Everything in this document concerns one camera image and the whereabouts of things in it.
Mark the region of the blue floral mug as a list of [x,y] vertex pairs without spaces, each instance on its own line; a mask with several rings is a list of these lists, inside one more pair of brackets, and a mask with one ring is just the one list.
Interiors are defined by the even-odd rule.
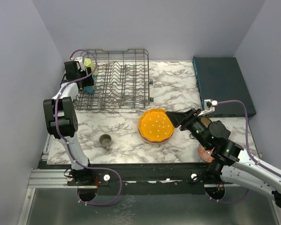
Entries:
[[96,75],[93,75],[94,84],[83,88],[84,92],[94,94],[96,91]]

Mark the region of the pale yellow mug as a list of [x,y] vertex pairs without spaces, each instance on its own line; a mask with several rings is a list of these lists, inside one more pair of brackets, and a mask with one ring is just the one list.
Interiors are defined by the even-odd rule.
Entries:
[[93,70],[95,68],[95,63],[90,58],[84,58],[84,67],[86,70],[86,75],[88,75],[91,72],[93,72]]

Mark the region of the brown patterned bowl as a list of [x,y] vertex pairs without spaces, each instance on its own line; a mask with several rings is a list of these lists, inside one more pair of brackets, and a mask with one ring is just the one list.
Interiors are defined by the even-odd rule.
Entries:
[[207,117],[201,117],[201,122],[203,123],[203,125],[205,126],[205,127],[208,127],[209,126],[209,124],[212,122],[209,118],[207,118]]

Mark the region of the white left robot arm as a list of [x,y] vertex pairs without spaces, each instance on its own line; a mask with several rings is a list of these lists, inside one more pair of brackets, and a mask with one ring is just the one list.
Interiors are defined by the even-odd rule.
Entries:
[[66,61],[64,66],[60,90],[51,99],[43,101],[46,128],[62,144],[70,158],[70,173],[66,176],[69,181],[90,185],[95,177],[92,171],[86,169],[90,162],[78,140],[78,119],[73,100],[81,89],[95,85],[96,65],[89,58],[77,57]]

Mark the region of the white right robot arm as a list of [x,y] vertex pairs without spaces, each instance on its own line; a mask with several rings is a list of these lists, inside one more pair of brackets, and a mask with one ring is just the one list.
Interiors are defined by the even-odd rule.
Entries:
[[206,178],[210,183],[220,180],[269,196],[281,208],[281,169],[255,157],[248,149],[230,140],[231,132],[221,121],[205,126],[199,112],[166,112],[175,128],[188,130],[206,149],[211,150],[213,161]]

